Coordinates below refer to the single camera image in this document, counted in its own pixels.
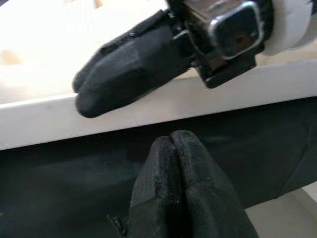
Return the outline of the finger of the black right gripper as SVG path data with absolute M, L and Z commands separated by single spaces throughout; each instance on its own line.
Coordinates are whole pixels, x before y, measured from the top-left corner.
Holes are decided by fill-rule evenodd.
M 103 45 L 76 74 L 76 109 L 86 118 L 127 106 L 188 69 L 168 26 Z
M 128 32 L 102 45 L 76 73 L 75 93 L 103 93 L 115 87 L 135 88 L 142 94 L 168 82 L 154 76 L 173 53 L 167 12 L 158 11 Z

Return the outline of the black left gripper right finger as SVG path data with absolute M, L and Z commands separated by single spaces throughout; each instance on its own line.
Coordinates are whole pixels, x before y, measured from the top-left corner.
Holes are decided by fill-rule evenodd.
M 237 193 L 197 136 L 171 134 L 183 175 L 191 233 L 194 238 L 257 238 Z

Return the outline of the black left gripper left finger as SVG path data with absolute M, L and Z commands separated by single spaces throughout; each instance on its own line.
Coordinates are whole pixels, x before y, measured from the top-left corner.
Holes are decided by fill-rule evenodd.
M 176 148 L 168 136 L 157 138 L 133 186 L 129 238 L 182 236 L 183 191 Z

